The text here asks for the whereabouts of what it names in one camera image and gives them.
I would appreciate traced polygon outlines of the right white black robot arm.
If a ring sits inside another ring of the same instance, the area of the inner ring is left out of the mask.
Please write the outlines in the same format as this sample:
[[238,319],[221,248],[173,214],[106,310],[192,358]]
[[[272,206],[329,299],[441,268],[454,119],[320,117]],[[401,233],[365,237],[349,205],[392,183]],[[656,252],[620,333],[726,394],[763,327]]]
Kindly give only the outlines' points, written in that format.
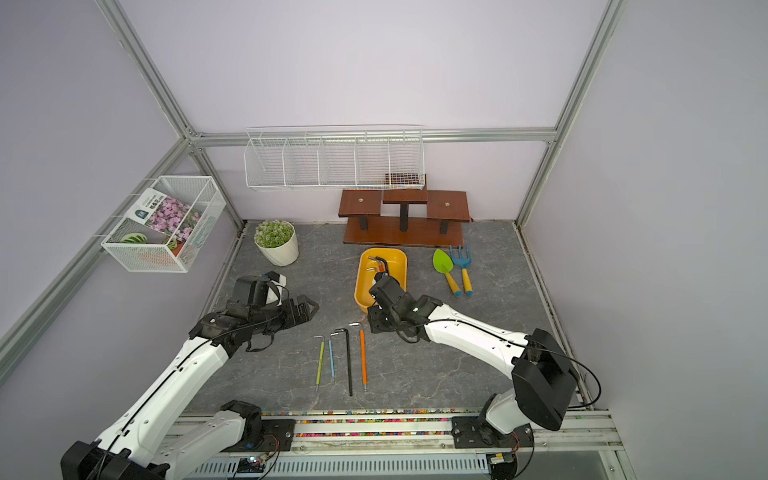
[[373,333],[395,332],[411,344],[424,340],[456,348],[512,381],[509,390],[491,395],[477,416],[452,419],[458,449],[510,447],[532,425],[558,431],[568,411],[597,402],[573,402],[580,381],[577,369],[588,367],[565,354],[545,330],[505,330],[437,298],[415,299],[385,273],[375,275],[369,294],[373,305],[367,308],[367,319]]

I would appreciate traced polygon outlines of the long black hex key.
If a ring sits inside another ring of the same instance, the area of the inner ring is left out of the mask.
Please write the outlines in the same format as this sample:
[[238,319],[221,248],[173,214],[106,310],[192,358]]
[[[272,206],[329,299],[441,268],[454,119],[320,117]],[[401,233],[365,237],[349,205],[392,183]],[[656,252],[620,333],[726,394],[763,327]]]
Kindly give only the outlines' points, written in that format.
[[375,271],[377,275],[388,276],[390,274],[388,262],[379,256],[369,256],[369,259],[376,263],[375,267],[370,267],[369,271]]

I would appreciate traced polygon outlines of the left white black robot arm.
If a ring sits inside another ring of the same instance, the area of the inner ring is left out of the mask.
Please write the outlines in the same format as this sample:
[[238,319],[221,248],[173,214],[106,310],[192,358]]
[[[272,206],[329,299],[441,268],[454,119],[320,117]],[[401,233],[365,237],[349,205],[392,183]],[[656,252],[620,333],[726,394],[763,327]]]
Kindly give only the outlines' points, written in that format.
[[183,479],[236,445],[278,452],[288,434],[270,432],[253,404],[229,401],[212,419],[170,444],[163,441],[207,380],[255,334],[274,335],[309,322],[318,303],[301,295],[258,307],[239,305],[203,317],[175,359],[144,394],[97,438],[75,442],[60,466],[65,479]]

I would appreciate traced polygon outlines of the orange hex key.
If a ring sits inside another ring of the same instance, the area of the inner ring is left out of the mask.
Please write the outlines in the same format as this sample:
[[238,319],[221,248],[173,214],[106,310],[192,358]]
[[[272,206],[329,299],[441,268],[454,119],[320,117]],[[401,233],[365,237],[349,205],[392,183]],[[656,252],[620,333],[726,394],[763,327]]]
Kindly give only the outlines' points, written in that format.
[[361,322],[352,322],[349,324],[350,327],[357,328],[359,330],[359,343],[360,343],[360,358],[361,358],[361,375],[362,375],[362,385],[364,388],[364,392],[368,391],[368,372],[367,372],[367,352],[366,352],[366,337],[365,337],[365,329]]

